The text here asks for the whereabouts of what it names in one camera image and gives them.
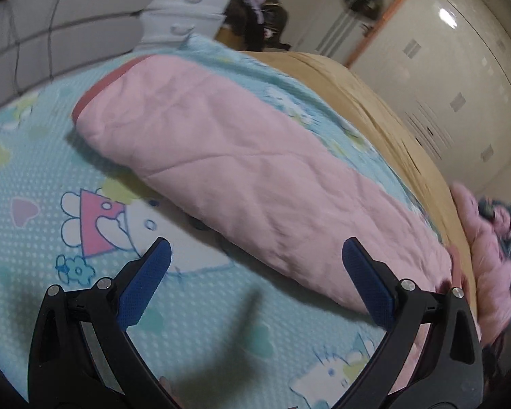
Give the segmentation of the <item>pink quilted jacket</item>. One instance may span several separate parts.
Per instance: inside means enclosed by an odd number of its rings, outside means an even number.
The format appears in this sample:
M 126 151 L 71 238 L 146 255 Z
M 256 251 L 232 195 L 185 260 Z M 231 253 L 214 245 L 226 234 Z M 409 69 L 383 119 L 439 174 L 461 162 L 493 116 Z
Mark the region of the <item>pink quilted jacket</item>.
M 342 392 L 379 341 L 355 320 L 366 307 L 343 242 L 356 237 L 425 291 L 450 281 L 449 252 L 378 152 L 311 91 L 248 56 L 232 70 L 176 55 L 108 63 L 72 119 L 93 151 L 134 175 L 62 197 L 62 239 L 83 254 L 73 276 L 93 257 L 167 239 L 177 365 L 254 289 L 240 353 L 264 387 Z

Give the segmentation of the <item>hello kitty blue blanket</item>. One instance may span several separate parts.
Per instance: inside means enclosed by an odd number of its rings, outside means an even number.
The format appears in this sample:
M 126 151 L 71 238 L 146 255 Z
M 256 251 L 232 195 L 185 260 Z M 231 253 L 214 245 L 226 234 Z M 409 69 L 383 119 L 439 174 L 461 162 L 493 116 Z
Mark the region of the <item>hello kitty blue blanket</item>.
M 235 52 L 193 37 L 177 56 L 235 81 L 317 138 L 379 194 L 353 208 L 379 216 L 397 200 L 411 229 L 366 244 L 407 254 L 401 277 L 422 287 L 450 273 L 447 184 L 398 116 L 352 72 L 305 54 Z M 157 237 L 172 262 L 129 329 L 150 369 L 190 408 L 329 406 L 383 332 L 350 306 L 298 284 L 196 223 L 74 133 L 83 93 L 120 65 L 113 59 L 62 78 L 0 110 L 0 369 L 27 392 L 36 315 L 52 284 L 92 286 Z

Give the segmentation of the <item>pink floral duvet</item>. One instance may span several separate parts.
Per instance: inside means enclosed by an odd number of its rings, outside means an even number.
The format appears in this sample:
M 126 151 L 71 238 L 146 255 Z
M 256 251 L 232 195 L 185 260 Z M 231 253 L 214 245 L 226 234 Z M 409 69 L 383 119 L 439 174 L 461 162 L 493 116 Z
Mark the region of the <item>pink floral duvet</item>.
M 472 192 L 453 183 L 450 194 L 471 252 L 480 341 L 493 344 L 511 322 L 511 259 L 500 246 L 494 224 L 480 215 Z

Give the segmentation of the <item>tan bed cover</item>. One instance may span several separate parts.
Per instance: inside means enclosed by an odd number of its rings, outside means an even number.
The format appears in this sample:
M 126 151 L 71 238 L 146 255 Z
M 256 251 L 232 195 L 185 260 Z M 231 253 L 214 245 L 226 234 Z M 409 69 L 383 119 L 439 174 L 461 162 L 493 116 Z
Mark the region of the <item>tan bed cover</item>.
M 458 249 L 468 302 L 477 313 L 471 251 L 449 184 L 392 109 L 346 66 L 298 52 L 250 52 L 249 56 L 297 79 L 353 124 L 422 203 L 445 246 Z

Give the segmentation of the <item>white wardrobe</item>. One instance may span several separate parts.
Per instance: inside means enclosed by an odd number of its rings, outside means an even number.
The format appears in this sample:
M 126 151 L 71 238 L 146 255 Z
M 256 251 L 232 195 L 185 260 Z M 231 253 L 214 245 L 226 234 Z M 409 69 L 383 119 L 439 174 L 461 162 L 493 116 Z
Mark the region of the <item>white wardrobe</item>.
M 511 38 L 481 0 L 404 0 L 353 62 L 446 180 L 511 160 Z

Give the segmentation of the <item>white drawer chest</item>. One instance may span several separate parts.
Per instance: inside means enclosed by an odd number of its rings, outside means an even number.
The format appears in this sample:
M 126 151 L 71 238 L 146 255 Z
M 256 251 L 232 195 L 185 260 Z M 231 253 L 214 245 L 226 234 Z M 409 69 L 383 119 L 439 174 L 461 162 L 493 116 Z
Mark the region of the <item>white drawer chest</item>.
M 214 38 L 230 0 L 153 0 L 140 13 L 141 46 L 177 45 L 192 34 Z

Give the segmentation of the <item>black backpack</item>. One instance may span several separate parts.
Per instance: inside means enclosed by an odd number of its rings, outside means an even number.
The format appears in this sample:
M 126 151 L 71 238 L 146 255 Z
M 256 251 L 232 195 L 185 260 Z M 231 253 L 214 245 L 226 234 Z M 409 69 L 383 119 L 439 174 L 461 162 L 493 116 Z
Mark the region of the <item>black backpack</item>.
M 246 51 L 263 52 L 266 48 L 289 51 L 292 46 L 281 40 L 289 19 L 288 11 L 280 0 L 266 0 L 262 10 L 265 21 L 260 25 L 243 0 L 230 0 L 223 13 L 224 24 L 241 38 Z

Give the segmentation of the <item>white door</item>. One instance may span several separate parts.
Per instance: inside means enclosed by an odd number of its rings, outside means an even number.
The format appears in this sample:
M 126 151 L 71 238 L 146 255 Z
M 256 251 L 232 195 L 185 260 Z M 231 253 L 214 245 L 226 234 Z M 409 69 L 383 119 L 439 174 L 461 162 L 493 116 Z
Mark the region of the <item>white door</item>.
M 345 8 L 343 0 L 320 0 L 294 46 L 297 52 L 328 57 L 349 66 L 403 0 L 385 0 L 380 18 L 359 18 Z

